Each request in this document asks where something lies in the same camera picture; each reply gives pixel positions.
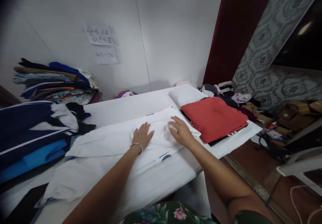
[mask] floral clothing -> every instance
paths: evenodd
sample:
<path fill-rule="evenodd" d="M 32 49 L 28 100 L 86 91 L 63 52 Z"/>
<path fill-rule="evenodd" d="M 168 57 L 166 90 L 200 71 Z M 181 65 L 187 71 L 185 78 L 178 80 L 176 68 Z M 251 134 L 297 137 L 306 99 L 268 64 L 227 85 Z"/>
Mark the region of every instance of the floral clothing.
<path fill-rule="evenodd" d="M 200 216 L 191 207 L 178 201 L 139 209 L 127 215 L 120 224 L 219 224 L 206 216 Z M 253 211 L 242 211 L 235 216 L 238 224 L 273 224 L 267 218 Z"/>

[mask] white wall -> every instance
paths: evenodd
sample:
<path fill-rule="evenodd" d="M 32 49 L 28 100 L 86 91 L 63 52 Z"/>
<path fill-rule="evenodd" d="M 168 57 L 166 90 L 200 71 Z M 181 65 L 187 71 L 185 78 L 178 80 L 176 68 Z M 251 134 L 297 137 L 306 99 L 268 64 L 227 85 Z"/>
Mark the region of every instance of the white wall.
<path fill-rule="evenodd" d="M 21 57 L 59 61 L 91 72 L 104 100 L 187 79 L 201 84 L 220 0 L 13 0 L 1 17 L 0 85 L 12 83 Z M 98 65 L 83 23 L 108 23 L 117 32 L 123 64 Z"/>
<path fill-rule="evenodd" d="M 221 0 L 137 0 L 152 90 L 202 84 Z"/>

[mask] television screen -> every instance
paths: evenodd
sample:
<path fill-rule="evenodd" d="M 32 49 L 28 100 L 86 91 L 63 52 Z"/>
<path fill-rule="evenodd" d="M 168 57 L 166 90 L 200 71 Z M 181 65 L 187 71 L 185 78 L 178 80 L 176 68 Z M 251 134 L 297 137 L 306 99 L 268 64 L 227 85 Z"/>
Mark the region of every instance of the television screen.
<path fill-rule="evenodd" d="M 322 0 L 314 0 L 271 65 L 322 71 Z"/>

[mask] red folded shirt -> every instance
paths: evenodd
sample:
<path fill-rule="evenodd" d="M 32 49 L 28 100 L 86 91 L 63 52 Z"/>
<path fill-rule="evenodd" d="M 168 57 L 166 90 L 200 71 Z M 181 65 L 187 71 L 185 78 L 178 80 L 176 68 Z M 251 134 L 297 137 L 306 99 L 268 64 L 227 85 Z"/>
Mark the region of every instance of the red folded shirt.
<path fill-rule="evenodd" d="M 219 97 L 206 98 L 181 107 L 200 138 L 209 143 L 247 126 L 248 117 L 228 106 Z"/>

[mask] woman's right hand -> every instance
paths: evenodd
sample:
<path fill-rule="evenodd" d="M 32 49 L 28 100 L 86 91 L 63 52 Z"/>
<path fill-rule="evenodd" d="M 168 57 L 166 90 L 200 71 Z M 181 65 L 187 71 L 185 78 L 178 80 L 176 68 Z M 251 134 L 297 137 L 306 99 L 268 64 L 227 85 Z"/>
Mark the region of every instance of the woman's right hand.
<path fill-rule="evenodd" d="M 175 138 L 175 140 L 177 140 L 181 145 L 185 146 L 186 148 L 189 148 L 197 140 L 194 138 L 187 124 L 183 120 L 181 120 L 177 116 L 171 117 L 171 119 L 173 119 L 174 122 L 171 121 L 169 122 L 169 124 L 174 126 L 177 131 L 169 127 L 170 133 Z"/>

